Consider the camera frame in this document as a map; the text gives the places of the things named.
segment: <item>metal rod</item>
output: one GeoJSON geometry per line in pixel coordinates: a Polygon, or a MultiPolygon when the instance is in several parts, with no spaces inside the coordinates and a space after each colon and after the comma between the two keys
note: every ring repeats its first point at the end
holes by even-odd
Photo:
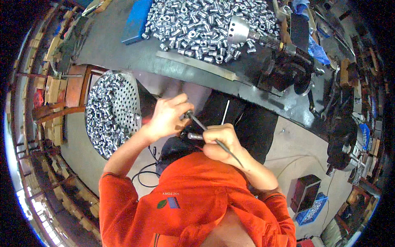
{"type": "MultiPolygon", "coordinates": [[[[192,111],[188,111],[186,113],[192,120],[194,120],[203,130],[207,130],[206,126],[204,126],[192,113],[192,111]]],[[[240,166],[242,168],[244,168],[244,166],[241,164],[241,162],[239,161],[239,159],[225,146],[225,144],[223,144],[221,141],[215,139],[215,142],[222,148],[225,150],[225,152],[229,153],[233,158],[235,158],[235,160],[240,164],[240,166]]]]}
{"type": "Polygon", "coordinates": [[[222,118],[221,125],[224,125],[226,113],[228,112],[229,102],[230,102],[230,100],[228,100],[228,103],[226,104],[225,113],[224,113],[224,117],[222,118]]]}

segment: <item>blue glove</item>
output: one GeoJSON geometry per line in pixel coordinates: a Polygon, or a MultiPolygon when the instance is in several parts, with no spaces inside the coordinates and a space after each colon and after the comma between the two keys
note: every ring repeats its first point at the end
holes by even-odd
{"type": "Polygon", "coordinates": [[[324,49],[321,46],[317,45],[311,35],[308,36],[308,53],[310,54],[310,56],[317,59],[318,62],[321,62],[325,65],[331,63],[326,56],[324,49]]]}

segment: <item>wrench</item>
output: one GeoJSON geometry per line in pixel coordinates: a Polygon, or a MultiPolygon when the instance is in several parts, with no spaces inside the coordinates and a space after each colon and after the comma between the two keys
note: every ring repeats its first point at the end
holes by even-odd
{"type": "Polygon", "coordinates": [[[326,121],[326,116],[328,114],[329,109],[331,108],[333,99],[335,98],[335,89],[336,89],[336,84],[335,83],[336,83],[337,73],[339,72],[339,70],[340,70],[340,67],[338,65],[337,68],[336,68],[336,71],[334,72],[333,78],[332,78],[333,81],[332,81],[332,95],[331,95],[331,98],[330,98],[328,104],[326,105],[325,110],[321,113],[321,119],[324,122],[326,121]]]}

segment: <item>person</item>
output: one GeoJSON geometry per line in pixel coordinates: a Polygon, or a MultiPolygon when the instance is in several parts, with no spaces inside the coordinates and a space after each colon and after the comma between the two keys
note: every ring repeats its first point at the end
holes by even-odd
{"type": "Polygon", "coordinates": [[[126,175],[144,148],[191,123],[180,120],[194,110],[187,100],[186,94],[159,99],[149,123],[105,165],[99,181],[103,246],[296,246],[295,225],[276,177],[242,147],[229,123],[207,127],[202,152],[172,162],[158,186],[138,200],[126,175]],[[248,184],[259,191],[258,198],[248,184]]]}

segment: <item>workbench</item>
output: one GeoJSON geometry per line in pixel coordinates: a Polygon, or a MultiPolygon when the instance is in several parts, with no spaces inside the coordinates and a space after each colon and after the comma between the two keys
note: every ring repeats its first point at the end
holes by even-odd
{"type": "MultiPolygon", "coordinates": [[[[159,58],[156,56],[156,52],[160,50],[160,41],[154,37],[131,45],[122,44],[120,40],[123,28],[133,2],[115,1],[109,5],[105,12],[91,18],[86,24],[89,27],[89,34],[78,54],[76,63],[96,64],[112,70],[146,71],[239,96],[263,106],[326,139],[322,121],[315,119],[308,109],[308,97],[295,94],[293,86],[286,89],[283,97],[277,97],[254,86],[248,86],[238,81],[229,81],[198,68],[159,58]]],[[[338,55],[339,59],[349,57],[343,54],[342,49],[339,48],[341,45],[337,44],[334,38],[327,38],[323,42],[324,50],[325,44],[331,45],[331,49],[338,55]]],[[[235,72],[238,76],[254,78],[260,74],[260,64],[267,60],[269,54],[267,48],[264,48],[260,55],[257,53],[247,56],[246,52],[243,52],[239,61],[232,61],[229,64],[223,63],[220,66],[235,72]]],[[[326,104],[324,95],[330,88],[332,70],[320,65],[318,67],[323,68],[325,74],[314,77],[315,87],[312,89],[312,93],[316,111],[321,112],[326,104]]]]}

